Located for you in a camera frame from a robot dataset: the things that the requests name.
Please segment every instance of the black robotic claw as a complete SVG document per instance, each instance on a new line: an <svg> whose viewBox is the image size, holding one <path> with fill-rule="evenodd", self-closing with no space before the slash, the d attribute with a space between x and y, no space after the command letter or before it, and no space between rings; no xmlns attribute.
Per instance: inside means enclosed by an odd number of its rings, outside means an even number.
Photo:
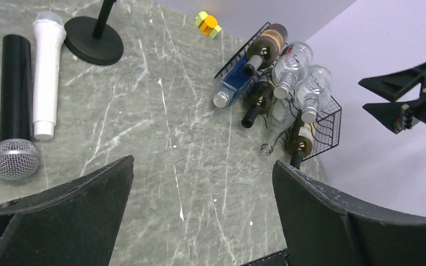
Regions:
<svg viewBox="0 0 426 266"><path fill-rule="evenodd" d="M272 182L287 249L243 266L426 265L426 217L354 198L282 161Z"/></svg>
<svg viewBox="0 0 426 266"><path fill-rule="evenodd" d="M419 99L396 102L419 83ZM395 134L413 128L419 121L426 124L426 62L389 75L365 78L358 84L390 101L365 104L363 108Z"/></svg>

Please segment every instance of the gray marble surface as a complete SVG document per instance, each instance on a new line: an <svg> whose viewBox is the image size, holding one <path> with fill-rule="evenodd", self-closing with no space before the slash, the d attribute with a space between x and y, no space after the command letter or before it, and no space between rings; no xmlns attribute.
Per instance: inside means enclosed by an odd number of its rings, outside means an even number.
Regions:
<svg viewBox="0 0 426 266"><path fill-rule="evenodd" d="M97 17L101 4L13 2L0 0L0 75L4 35L27 37L34 56L39 11L67 21ZM120 62L90 65L63 47L55 138L35 143L42 161L31 178L0 179L0 203L132 154L135 178L110 265L238 265L284 248L271 170L289 158L281 147L260 154L263 121L243 129L240 104L212 107L212 77L242 41L224 32L211 39L193 20L150 0L117 1L109 24L124 41ZM315 159L302 169L324 179Z"/></svg>

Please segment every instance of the bottle cap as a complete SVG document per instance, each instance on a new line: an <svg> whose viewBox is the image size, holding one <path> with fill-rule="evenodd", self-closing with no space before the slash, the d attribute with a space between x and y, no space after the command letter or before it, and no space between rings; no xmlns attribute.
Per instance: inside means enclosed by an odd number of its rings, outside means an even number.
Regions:
<svg viewBox="0 0 426 266"><path fill-rule="evenodd" d="M220 91L219 93L217 93L214 97L213 97L213 103L216 105L216 107L218 108L223 108L226 106L226 104L229 101L229 96L223 92Z"/></svg>
<svg viewBox="0 0 426 266"><path fill-rule="evenodd" d="M254 68L253 65L251 64L246 64L244 65L244 68L242 69L242 72L244 73L244 75L246 76L253 76L254 73L256 72L256 69Z"/></svg>
<svg viewBox="0 0 426 266"><path fill-rule="evenodd" d="M33 137L36 140L50 140L54 136L54 125L49 121L33 123Z"/></svg>
<svg viewBox="0 0 426 266"><path fill-rule="evenodd" d="M316 120L317 111L313 107L306 107L301 113L301 120L305 123L313 123Z"/></svg>
<svg viewBox="0 0 426 266"><path fill-rule="evenodd" d="M273 90L273 95L275 98L281 100L287 98L288 92L290 92L290 86L286 83L280 82Z"/></svg>

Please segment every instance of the round black base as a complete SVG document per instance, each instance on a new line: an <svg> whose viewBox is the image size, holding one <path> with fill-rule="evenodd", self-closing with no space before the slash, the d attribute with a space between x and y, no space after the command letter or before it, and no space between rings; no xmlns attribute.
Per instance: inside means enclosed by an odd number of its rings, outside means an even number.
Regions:
<svg viewBox="0 0 426 266"><path fill-rule="evenodd" d="M109 25L105 25L100 39L92 37L97 19L75 17L64 25L64 44L78 58L94 65L113 65L123 55L123 42L120 35Z"/></svg>

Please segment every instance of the toy block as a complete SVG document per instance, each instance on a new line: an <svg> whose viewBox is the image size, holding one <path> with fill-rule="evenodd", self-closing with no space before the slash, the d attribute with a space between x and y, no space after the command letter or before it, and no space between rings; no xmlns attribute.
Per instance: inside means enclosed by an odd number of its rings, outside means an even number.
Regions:
<svg viewBox="0 0 426 266"><path fill-rule="evenodd" d="M216 25L216 27L213 28L213 30L210 32L209 35L210 35L211 38L214 39L220 31L221 31L221 27L219 25Z"/></svg>
<svg viewBox="0 0 426 266"><path fill-rule="evenodd" d="M205 35L209 35L216 26L218 26L218 21L216 21L216 18L213 16L208 16L205 18L205 20L203 20L199 28Z"/></svg>
<svg viewBox="0 0 426 266"><path fill-rule="evenodd" d="M197 26L197 28L205 20L206 17L208 17L208 14L205 11L200 12L198 16L195 17L195 25Z"/></svg>

